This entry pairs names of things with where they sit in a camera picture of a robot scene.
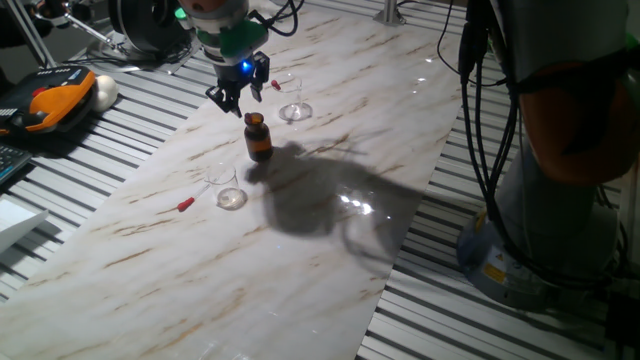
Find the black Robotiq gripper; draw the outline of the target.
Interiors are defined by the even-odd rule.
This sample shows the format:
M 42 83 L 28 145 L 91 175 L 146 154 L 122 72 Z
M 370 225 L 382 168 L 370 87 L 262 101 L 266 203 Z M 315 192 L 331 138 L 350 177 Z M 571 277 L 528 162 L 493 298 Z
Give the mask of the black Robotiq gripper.
M 234 65 L 216 63 L 215 73 L 216 86 L 208 88 L 205 91 L 206 96 L 224 113 L 232 113 L 240 118 L 240 91 L 235 87 L 242 89 L 251 83 L 253 98 L 261 102 L 261 92 L 269 82 L 270 58 L 263 52 L 256 52 L 253 57 L 242 59 Z

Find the person hand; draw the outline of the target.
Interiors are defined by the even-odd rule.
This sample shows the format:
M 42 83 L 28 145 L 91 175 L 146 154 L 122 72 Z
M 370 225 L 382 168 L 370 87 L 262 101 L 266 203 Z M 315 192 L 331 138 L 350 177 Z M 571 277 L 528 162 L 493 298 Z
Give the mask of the person hand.
M 34 15 L 39 20 L 47 21 L 55 27 L 69 23 L 69 10 L 64 0 L 38 0 L 34 7 Z

